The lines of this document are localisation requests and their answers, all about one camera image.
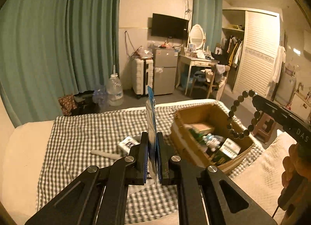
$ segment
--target white sliding door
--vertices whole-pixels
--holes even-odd
[[[234,93],[253,89],[259,95],[267,96],[279,42],[279,14],[246,11],[244,45]]]

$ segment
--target white mirror frame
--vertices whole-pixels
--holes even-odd
[[[191,30],[190,30],[190,32],[189,32],[189,36],[188,36],[188,45],[187,45],[187,47],[189,47],[189,43],[193,43],[192,37],[191,37],[191,32],[192,32],[193,29],[199,29],[200,32],[201,32],[201,34],[202,34],[202,42],[201,42],[200,45],[195,44],[195,45],[196,45],[196,49],[198,50],[198,49],[200,49],[202,46],[203,46],[203,49],[204,49],[206,35],[205,35],[205,33],[203,32],[203,29],[202,29],[202,27],[201,27],[199,24],[196,24],[196,25],[192,26],[192,28],[191,28]]]

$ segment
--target blue package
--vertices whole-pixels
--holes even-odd
[[[151,178],[157,182],[157,149],[158,149],[158,137],[156,130],[156,100],[154,98],[153,90],[150,86],[148,86],[148,95],[149,99],[146,101],[146,109],[147,109],[147,125],[148,125],[148,164],[149,164],[149,173]]]

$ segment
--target cardboard box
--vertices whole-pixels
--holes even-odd
[[[232,139],[233,137],[229,135],[229,130],[226,127],[227,118],[228,115],[216,104],[192,106],[177,110],[174,115],[170,137],[180,156],[197,166],[207,167],[213,165],[211,158],[200,149],[198,142],[183,125],[207,122],[215,127],[214,134]],[[243,131],[235,122],[232,122],[232,126],[239,133]],[[218,167],[227,174],[242,162],[254,145],[250,137],[245,137],[242,140],[232,140],[241,147],[241,150],[236,158]]]
[[[195,129],[197,133],[200,133],[202,135],[213,133],[215,130],[215,127],[207,122],[193,123],[191,124],[191,126]]]

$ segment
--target white suitcase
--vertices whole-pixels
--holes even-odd
[[[147,86],[152,88],[153,84],[153,60],[132,60],[132,84],[137,98],[148,94]]]

